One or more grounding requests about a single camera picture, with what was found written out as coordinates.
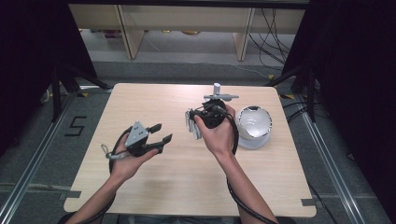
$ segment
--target white desk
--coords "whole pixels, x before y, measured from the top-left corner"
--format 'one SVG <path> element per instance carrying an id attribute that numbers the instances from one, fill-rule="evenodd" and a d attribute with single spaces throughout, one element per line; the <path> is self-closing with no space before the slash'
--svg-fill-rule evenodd
<path id="1" fill-rule="evenodd" d="M 68 212 L 79 209 L 109 176 L 102 144 L 113 148 L 121 133 L 138 119 L 145 127 L 161 123 L 148 143 L 169 133 L 172 141 L 163 154 L 143 164 L 136 176 L 125 182 L 109 213 L 170 216 L 238 216 L 229 194 L 225 174 L 204 140 L 194 140 L 186 129 L 184 114 L 203 102 L 213 86 L 118 84 L 92 137 L 71 190 L 79 198 L 66 200 Z M 236 111 L 246 105 L 265 108 L 273 120 L 269 142 L 257 150 L 238 148 L 236 158 L 268 202 L 276 216 L 312 217 L 315 206 L 293 143 L 277 92 L 269 87 L 222 86 L 222 93 L 239 95 L 229 102 Z"/>

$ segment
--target hand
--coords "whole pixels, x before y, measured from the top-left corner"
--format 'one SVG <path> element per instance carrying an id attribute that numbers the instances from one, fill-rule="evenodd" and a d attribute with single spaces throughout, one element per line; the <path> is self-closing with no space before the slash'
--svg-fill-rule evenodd
<path id="1" fill-rule="evenodd" d="M 120 153 L 122 151 L 127 151 L 125 147 L 126 139 L 128 138 L 128 133 L 125 134 L 116 149 L 116 153 Z M 117 180 L 124 182 L 127 179 L 130 179 L 134 176 L 139 169 L 139 167 L 145 162 L 154 157 L 158 153 L 158 149 L 153 149 L 143 156 L 134 157 L 127 156 L 120 160 L 115 160 L 113 163 L 113 170 L 111 172 L 110 177 L 116 178 Z"/>
<path id="2" fill-rule="evenodd" d="M 226 110 L 233 118 L 235 117 L 235 110 L 232 107 L 226 105 Z M 219 158 L 219 156 L 231 156 L 233 154 L 233 126 L 230 121 L 224 119 L 218 127 L 208 129 L 199 116 L 194 116 L 194 119 L 201 131 L 207 148 L 216 158 Z"/>

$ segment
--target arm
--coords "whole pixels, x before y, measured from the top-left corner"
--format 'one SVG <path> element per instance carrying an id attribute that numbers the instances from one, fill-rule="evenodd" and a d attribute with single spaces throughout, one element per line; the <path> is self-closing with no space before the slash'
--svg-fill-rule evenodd
<path id="1" fill-rule="evenodd" d="M 127 150 L 125 147 L 127 137 L 128 134 L 125 134 L 122 137 L 119 146 L 116 149 L 116 153 Z M 155 149 L 141 157 L 129 156 L 121 160 L 114 161 L 113 170 L 105 184 L 99 188 L 99 190 L 97 190 L 66 223 L 79 223 L 98 214 L 116 195 L 120 186 L 126 180 L 133 177 L 145 161 L 148 161 L 157 153 L 158 150 Z"/>
<path id="2" fill-rule="evenodd" d="M 234 118 L 235 111 L 230 106 L 226 106 L 227 112 Z M 220 126 L 214 129 L 207 129 L 201 118 L 198 116 L 195 116 L 194 118 L 202 133 L 207 148 L 215 156 L 220 167 L 226 174 L 235 194 L 247 207 L 262 216 L 277 222 L 276 217 L 268 204 L 253 186 L 248 176 L 236 160 L 236 157 L 231 152 L 233 147 L 233 127 L 231 126 L 230 121 L 225 119 Z M 262 223 L 245 212 L 242 208 L 238 207 L 238 211 L 243 223 Z"/>

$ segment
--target table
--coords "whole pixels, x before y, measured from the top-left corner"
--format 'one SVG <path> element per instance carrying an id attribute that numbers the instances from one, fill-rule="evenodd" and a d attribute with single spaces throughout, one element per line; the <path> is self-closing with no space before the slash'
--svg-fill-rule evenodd
<path id="1" fill-rule="evenodd" d="M 212 92 L 213 86 L 206 85 L 117 84 L 71 188 L 81 191 L 80 197 L 68 198 L 64 209 L 78 210 L 103 185 L 109 173 L 101 145 L 113 148 L 120 134 L 140 120 L 145 127 L 163 125 L 159 132 L 149 136 L 148 143 L 160 141 L 169 133 L 173 139 L 163 154 L 143 164 L 124 183 L 109 213 L 238 216 L 225 174 L 206 149 L 204 140 L 194 140 L 186 129 L 187 109 L 199 107 L 203 96 Z M 236 158 L 275 215 L 314 216 L 316 207 L 302 204 L 312 195 L 276 90 L 222 86 L 221 93 L 239 95 L 239 99 L 228 103 L 236 111 L 246 105 L 259 105 L 272 117 L 269 142 L 257 150 L 240 147 Z"/>

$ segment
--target forearm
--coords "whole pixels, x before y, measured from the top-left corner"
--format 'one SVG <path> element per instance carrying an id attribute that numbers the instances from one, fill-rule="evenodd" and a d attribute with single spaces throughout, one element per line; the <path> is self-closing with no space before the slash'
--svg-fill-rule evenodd
<path id="1" fill-rule="evenodd" d="M 268 219 L 276 221 L 276 218 L 268 204 L 251 183 L 235 156 L 217 156 L 216 158 L 224 173 L 227 175 L 233 191 L 238 198 L 251 210 L 267 217 Z M 240 207 L 238 207 L 238 210 L 243 223 L 262 223 Z"/>
<path id="2" fill-rule="evenodd" d="M 79 223 L 97 215 L 113 199 L 122 183 L 122 180 L 110 177 L 66 223 Z"/>

